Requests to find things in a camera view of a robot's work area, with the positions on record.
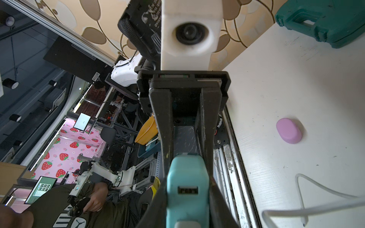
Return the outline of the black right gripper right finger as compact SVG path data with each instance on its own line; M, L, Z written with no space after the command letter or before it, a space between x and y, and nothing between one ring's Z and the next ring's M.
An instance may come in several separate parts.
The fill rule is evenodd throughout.
M220 189L210 176L209 183L210 228L238 228Z

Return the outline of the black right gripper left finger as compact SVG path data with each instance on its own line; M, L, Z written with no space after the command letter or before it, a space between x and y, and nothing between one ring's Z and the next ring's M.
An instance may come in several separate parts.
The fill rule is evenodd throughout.
M164 178L152 203L137 224L137 228L165 228L168 204L167 178Z

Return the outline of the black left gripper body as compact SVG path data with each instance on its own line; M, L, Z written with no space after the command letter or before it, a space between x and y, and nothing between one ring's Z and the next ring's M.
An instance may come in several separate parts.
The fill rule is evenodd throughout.
M152 113L149 92L168 89L172 95L174 116L195 116L199 107L202 88L217 86L221 91L220 111L228 100L231 79L226 71L156 71L141 70L137 77L139 102L145 113Z

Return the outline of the teal usb charger adapter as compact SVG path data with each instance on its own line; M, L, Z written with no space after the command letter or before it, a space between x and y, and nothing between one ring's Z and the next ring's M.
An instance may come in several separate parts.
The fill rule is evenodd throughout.
M167 176L167 228L208 228L209 175L199 155L176 156Z

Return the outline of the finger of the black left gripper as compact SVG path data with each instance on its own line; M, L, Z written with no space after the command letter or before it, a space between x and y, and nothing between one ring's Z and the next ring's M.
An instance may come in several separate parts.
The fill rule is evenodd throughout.
M163 175L166 177L174 154L172 95L168 89L151 88L149 98L161 138Z
M213 177L214 134L221 105L221 91L217 87L202 88L195 122L199 150L210 178Z

